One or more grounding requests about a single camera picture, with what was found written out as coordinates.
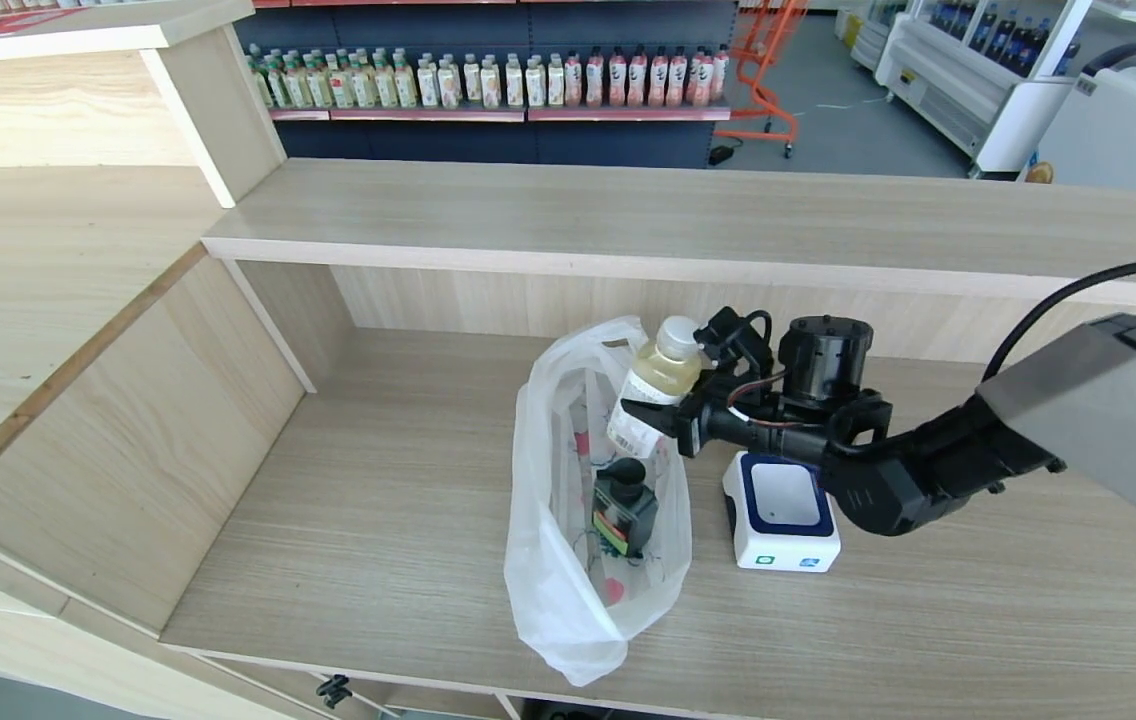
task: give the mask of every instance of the white plastic bag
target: white plastic bag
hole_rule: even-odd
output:
[[[668,439],[645,461],[658,514],[642,559],[609,555],[590,522],[594,470],[635,352],[636,316],[560,338],[532,366],[513,421],[506,587],[519,639],[580,687],[626,660],[627,641],[665,616],[692,562],[683,459]]]

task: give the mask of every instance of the white bottle cap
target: white bottle cap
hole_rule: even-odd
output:
[[[670,315],[661,323],[661,329],[655,333],[655,348],[661,351],[661,355],[671,357],[674,360],[684,360],[696,354],[700,346],[692,337],[696,332],[696,320],[684,318],[683,315]]]

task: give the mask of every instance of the gray floor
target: gray floor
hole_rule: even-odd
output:
[[[964,152],[904,104],[884,101],[884,87],[834,36],[834,15],[804,18],[765,84],[777,92],[782,109],[797,116],[795,156],[784,158],[782,142],[747,140],[719,168],[966,177]],[[729,87],[728,94],[741,106],[745,87]],[[719,123],[720,129],[763,126],[761,119]]]

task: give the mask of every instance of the shelf board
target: shelf board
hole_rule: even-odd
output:
[[[580,122],[580,120],[651,120],[651,122],[715,122],[732,118],[727,104],[710,104],[695,108],[682,104],[677,108],[528,108],[528,122]]]
[[[494,694],[443,690],[421,685],[398,685],[386,698],[386,706],[440,715],[475,717],[476,720],[510,720]]]
[[[270,109],[273,120],[329,120],[327,110],[284,110],[279,108]]]
[[[582,697],[519,642],[503,580],[513,402],[548,343],[356,329],[161,642],[391,683]],[[864,369],[896,407],[896,430],[961,402],[979,377],[978,365],[879,357]],[[692,568],[674,610],[590,685],[595,705],[949,715],[938,676],[980,678],[964,688],[967,708],[987,709],[979,717],[1095,697],[1099,673],[1113,697],[1136,697],[1136,510],[1112,493],[1075,474],[1013,480],[905,537],[843,524],[829,575],[761,574],[733,561],[720,488],[733,451],[711,443],[687,462]]]
[[[1097,12],[1111,15],[1112,18],[1136,23],[1136,10],[1124,8],[1124,6],[1116,3],[1108,3],[1106,0],[1093,0],[1092,9],[1097,10]]]
[[[465,106],[454,110],[444,108],[353,108],[329,110],[334,120],[425,120],[467,123],[523,123],[521,108],[486,109]]]
[[[366,187],[350,195],[356,177]],[[423,192],[431,196],[425,206]],[[816,173],[294,158],[223,215],[204,245],[220,258],[286,263],[1038,301],[1063,278],[1136,260],[1136,193]],[[1136,281],[1103,283],[1077,299],[1136,305]]]

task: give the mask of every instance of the white scanner device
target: white scanner device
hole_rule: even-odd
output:
[[[825,574],[840,555],[840,529],[818,487],[818,469],[784,457],[738,452],[724,474],[737,567]]]

